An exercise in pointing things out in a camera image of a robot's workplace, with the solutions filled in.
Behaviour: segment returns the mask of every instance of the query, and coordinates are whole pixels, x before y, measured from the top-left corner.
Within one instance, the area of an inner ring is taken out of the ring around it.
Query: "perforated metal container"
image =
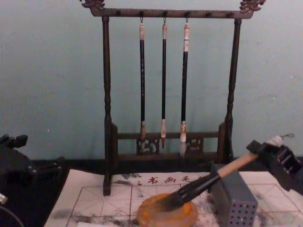
[[[211,172],[223,166],[214,164]],[[258,202],[238,171],[215,183],[209,192],[223,227],[253,226]]]

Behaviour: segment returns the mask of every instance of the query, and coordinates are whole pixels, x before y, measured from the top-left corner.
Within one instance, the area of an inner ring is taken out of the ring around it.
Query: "brush rack crossbar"
[[[229,77],[229,93],[227,98],[227,113],[224,122],[219,125],[218,131],[187,132],[186,152],[184,159],[212,160],[216,163],[229,163],[233,159],[232,151],[232,108],[237,75],[240,28],[243,19],[250,19],[255,11],[261,9],[266,0],[242,0],[240,10],[172,10],[172,9],[113,9],[105,8],[105,0],[85,0],[82,6],[89,8],[92,15],[102,18],[103,28],[103,71],[105,91],[105,163],[106,173],[103,182],[103,194],[110,195],[113,171],[118,161],[180,159],[179,153],[160,153],[159,133],[146,133],[144,152],[140,149],[139,133],[119,133],[111,119],[110,99],[110,49],[109,49],[109,18],[110,17],[165,17],[165,18],[213,18],[232,19],[234,34],[232,43],[232,59]],[[166,139],[179,139],[179,132],[167,132]],[[204,152],[204,138],[218,138],[216,152]],[[136,140],[136,154],[119,154],[118,140]]]

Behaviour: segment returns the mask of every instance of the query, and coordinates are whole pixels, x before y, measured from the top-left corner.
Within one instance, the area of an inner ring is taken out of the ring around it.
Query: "wooden brush handle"
[[[234,160],[228,165],[225,165],[221,169],[218,170],[218,174],[221,178],[225,177],[226,175],[238,170],[242,166],[246,165],[249,162],[252,162],[253,160],[257,159],[258,155],[249,153],[246,155],[241,156],[240,158]]]

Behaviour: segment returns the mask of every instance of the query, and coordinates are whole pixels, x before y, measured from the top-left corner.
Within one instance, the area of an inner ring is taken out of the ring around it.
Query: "dark table surface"
[[[180,168],[175,161],[156,162],[119,162],[114,174],[135,172],[209,172],[210,164],[201,165],[185,163]],[[39,182],[34,187],[24,187],[18,184],[9,184],[6,191],[2,192],[9,200],[5,208],[13,211],[26,227],[43,227],[48,219],[65,184],[69,169],[78,169],[91,173],[104,174],[104,160],[66,160],[62,166],[62,175],[58,180]],[[258,163],[248,164],[241,171],[265,170]],[[18,227],[20,225],[8,214],[0,211],[0,227]]]

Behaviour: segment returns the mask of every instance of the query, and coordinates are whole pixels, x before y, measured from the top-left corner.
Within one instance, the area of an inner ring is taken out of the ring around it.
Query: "brush rack post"
[[[110,49],[109,49],[109,18],[110,17],[166,17],[166,18],[213,18],[232,19],[234,21],[234,35],[232,44],[232,59],[229,78],[229,93],[227,99],[227,113],[224,122],[219,125],[218,131],[187,132],[186,153],[184,159],[212,160],[216,163],[229,163],[233,159],[232,151],[232,108],[237,75],[240,28],[242,19],[250,19],[255,11],[261,9],[266,0],[242,0],[240,10],[170,10],[170,9],[113,9],[105,8],[105,0],[85,0],[82,6],[89,8],[92,15],[102,18],[103,28],[103,71],[105,92],[105,163],[106,173],[103,181],[103,194],[110,195],[111,178],[118,166],[118,161],[127,160],[160,160],[180,159],[179,152],[160,154],[160,132],[146,133],[145,150],[140,149],[139,133],[119,133],[112,123],[110,109]],[[166,139],[179,139],[179,132],[167,132]],[[218,138],[216,152],[204,152],[204,138]],[[136,140],[136,154],[122,155],[118,153],[118,140]]]

